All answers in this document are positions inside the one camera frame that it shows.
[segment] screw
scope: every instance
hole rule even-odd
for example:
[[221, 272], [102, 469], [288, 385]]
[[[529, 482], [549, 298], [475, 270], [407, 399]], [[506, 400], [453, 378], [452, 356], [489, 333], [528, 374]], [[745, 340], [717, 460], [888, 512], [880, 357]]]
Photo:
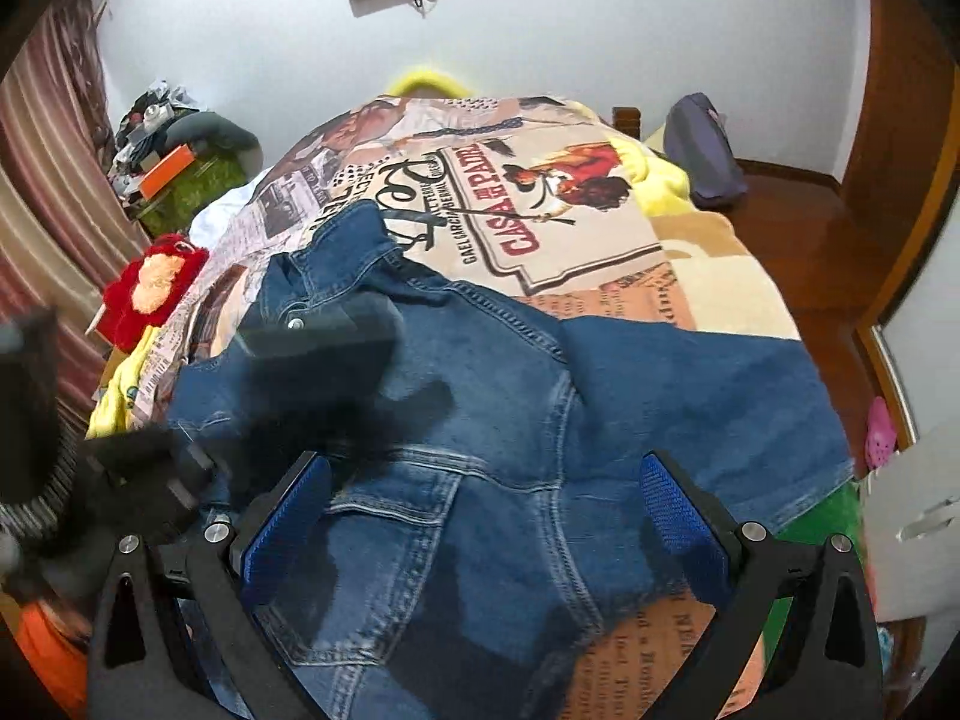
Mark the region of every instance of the screw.
[[749, 541], [763, 541], [767, 538], [767, 529], [760, 525], [760, 522], [744, 522], [740, 532]]
[[837, 552], [850, 552], [853, 549], [853, 543], [843, 533], [834, 533], [830, 537], [830, 546]]
[[211, 544], [223, 541], [230, 532], [230, 526], [224, 522], [214, 522], [203, 531], [203, 537]]
[[124, 555], [130, 555], [138, 546], [140, 546], [139, 536], [124, 536], [120, 539], [119, 549]]

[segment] orange box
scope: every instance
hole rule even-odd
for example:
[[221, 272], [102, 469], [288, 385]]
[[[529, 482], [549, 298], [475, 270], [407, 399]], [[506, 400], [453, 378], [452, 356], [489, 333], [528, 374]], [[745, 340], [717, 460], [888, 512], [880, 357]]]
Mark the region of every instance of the orange box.
[[174, 151], [163, 157], [157, 165], [152, 167], [152, 170], [149, 170], [143, 176], [143, 180], [140, 182], [140, 193], [149, 200], [195, 159], [189, 146], [186, 146], [186, 144], [177, 146]]

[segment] white wall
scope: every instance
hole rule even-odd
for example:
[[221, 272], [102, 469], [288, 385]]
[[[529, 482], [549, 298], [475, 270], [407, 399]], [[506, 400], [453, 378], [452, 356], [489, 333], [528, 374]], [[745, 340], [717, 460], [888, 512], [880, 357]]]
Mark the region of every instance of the white wall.
[[960, 416], [960, 202], [920, 275], [883, 328], [921, 437]]
[[407, 0], [110, 0], [100, 41], [114, 124], [163, 76], [268, 161], [427, 65], [479, 95], [637, 105], [645, 132], [704, 91], [738, 156], [829, 173], [859, 115], [863, 1], [438, 0], [424, 18]]
[[870, 0], [853, 0], [853, 49], [850, 52], [850, 90], [847, 95], [847, 112], [844, 117], [840, 142], [837, 145], [836, 160], [833, 163], [833, 177], [843, 181], [847, 172], [847, 162], [853, 150], [853, 138], [860, 124], [860, 110], [863, 107], [863, 93], [867, 86], [867, 64], [870, 60]]

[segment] striped curtain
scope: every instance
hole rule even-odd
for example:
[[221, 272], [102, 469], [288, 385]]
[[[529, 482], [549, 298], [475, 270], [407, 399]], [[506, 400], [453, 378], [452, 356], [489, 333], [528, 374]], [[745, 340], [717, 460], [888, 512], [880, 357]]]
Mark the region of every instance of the striped curtain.
[[83, 330], [147, 245], [104, 176], [113, 157], [92, 0], [56, 0], [0, 82], [0, 317], [59, 311], [59, 402], [85, 422], [107, 343]]

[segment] pink crocs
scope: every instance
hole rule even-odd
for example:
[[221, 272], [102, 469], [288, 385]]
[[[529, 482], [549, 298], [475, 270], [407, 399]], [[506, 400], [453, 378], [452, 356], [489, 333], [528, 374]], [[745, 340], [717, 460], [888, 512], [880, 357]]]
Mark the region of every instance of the pink crocs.
[[896, 448], [896, 428], [890, 418], [887, 402], [875, 397], [867, 414], [867, 440], [863, 451], [869, 469], [885, 466]]

